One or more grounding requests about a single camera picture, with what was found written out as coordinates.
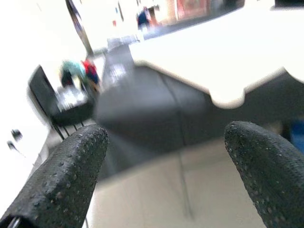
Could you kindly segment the crumpled clear plastic bag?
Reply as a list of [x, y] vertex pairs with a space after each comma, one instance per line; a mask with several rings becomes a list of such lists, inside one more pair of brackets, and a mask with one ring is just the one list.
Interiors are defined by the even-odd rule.
[[87, 94], [74, 86], [61, 88], [61, 90], [56, 93], [56, 98], [57, 106], [62, 110], [85, 104], [88, 101]]

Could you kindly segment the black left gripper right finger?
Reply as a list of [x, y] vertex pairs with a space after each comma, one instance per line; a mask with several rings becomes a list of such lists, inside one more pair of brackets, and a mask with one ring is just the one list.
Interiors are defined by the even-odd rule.
[[266, 228], [304, 228], [304, 155], [251, 122], [229, 123], [224, 142]]

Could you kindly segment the white plastic table top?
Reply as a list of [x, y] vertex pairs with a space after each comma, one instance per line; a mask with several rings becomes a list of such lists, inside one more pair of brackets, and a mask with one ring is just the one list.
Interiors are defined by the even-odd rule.
[[210, 95], [222, 109], [288, 73], [304, 84], [304, 6], [249, 1], [224, 16], [129, 46], [133, 62]]

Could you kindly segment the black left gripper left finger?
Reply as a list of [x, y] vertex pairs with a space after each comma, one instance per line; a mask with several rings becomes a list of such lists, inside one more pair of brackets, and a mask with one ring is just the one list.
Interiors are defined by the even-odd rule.
[[64, 139], [29, 177], [0, 228], [82, 228], [108, 144], [96, 124]]

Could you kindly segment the black fabric bag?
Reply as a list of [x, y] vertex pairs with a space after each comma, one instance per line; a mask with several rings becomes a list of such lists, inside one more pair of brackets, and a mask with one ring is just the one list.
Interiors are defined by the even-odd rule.
[[62, 102], [57, 98], [55, 90], [40, 65], [34, 70], [28, 85], [39, 107], [54, 125], [63, 127], [78, 124], [92, 116], [94, 99], [91, 95], [74, 107], [60, 109], [58, 106]]

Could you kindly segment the red garment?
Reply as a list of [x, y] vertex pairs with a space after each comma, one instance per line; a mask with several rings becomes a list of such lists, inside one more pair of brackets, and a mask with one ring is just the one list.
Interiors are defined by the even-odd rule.
[[95, 64], [90, 62], [89, 60], [82, 61], [82, 64], [85, 68], [86, 77], [89, 80], [91, 80], [94, 84], [98, 84], [99, 83], [99, 76], [98, 76]]

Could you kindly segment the teal cloth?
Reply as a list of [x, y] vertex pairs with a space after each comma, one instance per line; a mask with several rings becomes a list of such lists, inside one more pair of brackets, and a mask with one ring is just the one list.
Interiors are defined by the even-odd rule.
[[72, 60], [64, 60], [60, 66], [60, 73], [63, 75], [63, 72], [67, 71], [71, 75], [77, 75], [81, 78], [85, 78], [86, 69], [81, 61], [72, 61]]

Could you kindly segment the black tablecloth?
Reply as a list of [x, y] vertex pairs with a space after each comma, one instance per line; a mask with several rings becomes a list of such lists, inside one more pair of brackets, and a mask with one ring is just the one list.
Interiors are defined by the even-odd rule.
[[207, 93], [136, 66], [127, 44], [106, 53], [103, 85], [93, 118], [110, 144], [99, 180], [220, 137], [232, 121], [264, 125], [304, 115], [304, 84], [288, 73], [250, 92], [242, 106], [221, 109]]

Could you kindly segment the blue box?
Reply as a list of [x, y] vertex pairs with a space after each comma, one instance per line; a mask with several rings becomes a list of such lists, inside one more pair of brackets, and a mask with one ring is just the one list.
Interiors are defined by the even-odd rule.
[[298, 150], [304, 151], [304, 120], [290, 123], [290, 140]]

